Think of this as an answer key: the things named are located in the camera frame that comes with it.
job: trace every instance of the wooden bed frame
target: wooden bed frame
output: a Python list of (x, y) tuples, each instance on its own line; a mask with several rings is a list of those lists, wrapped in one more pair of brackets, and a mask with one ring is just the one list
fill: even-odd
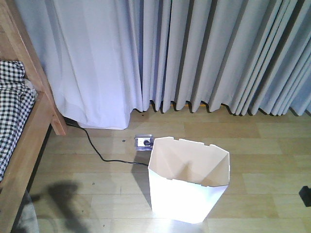
[(66, 134), (50, 85), (13, 0), (0, 0), (0, 59), (22, 61), (38, 98), (0, 183), (0, 232), (9, 233), (48, 127)]

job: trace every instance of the curtain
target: curtain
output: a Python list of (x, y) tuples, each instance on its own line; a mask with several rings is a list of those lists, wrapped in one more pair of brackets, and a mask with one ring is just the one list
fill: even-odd
[(60, 112), (124, 129), (133, 109), (311, 111), (311, 0), (16, 0)]

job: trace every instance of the floor plank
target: floor plank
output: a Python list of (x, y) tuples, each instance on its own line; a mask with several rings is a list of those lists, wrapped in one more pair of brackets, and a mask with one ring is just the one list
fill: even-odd
[(44, 233), (308, 233), (311, 208), (299, 190), (311, 186), (311, 116), (235, 116), (222, 106), (166, 113), (134, 110), (126, 130), (88, 129), (105, 159), (148, 163), (134, 137), (215, 144), (230, 152), (230, 184), (207, 218), (188, 224), (151, 209), (146, 166), (103, 162), (84, 131), (69, 127), (48, 140), (31, 195)]

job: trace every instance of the checkered fabric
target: checkered fabric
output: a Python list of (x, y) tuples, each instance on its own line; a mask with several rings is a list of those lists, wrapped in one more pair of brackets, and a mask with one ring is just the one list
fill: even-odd
[(0, 61), (0, 181), (35, 103), (22, 62)]

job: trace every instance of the power cord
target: power cord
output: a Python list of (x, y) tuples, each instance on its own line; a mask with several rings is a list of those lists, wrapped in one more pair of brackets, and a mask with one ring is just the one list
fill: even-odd
[(81, 130), (83, 130), (84, 132), (86, 132), (88, 141), (90, 142), (91, 146), (92, 146), (93, 149), (96, 151), (96, 153), (99, 155), (99, 157), (101, 158), (101, 160), (103, 160), (104, 162), (121, 162), (121, 163), (125, 163), (125, 164), (138, 164), (138, 165), (148, 166), (148, 164), (145, 164), (145, 163), (129, 162), (129, 161), (120, 160), (120, 159), (110, 159), (110, 160), (104, 159), (104, 157), (98, 152), (98, 150), (97, 150), (97, 149), (95, 148), (95, 146), (93, 145), (93, 143), (92, 143), (92, 141), (91, 141), (91, 138), (89, 137), (89, 134), (88, 134), (88, 132), (86, 131), (85, 128), (82, 128), (82, 127), (80, 127), (79, 125), (71, 124), (71, 123), (68, 123), (68, 122), (66, 122), (66, 124), (67, 124), (68, 126), (72, 126), (72, 127), (81, 129)]

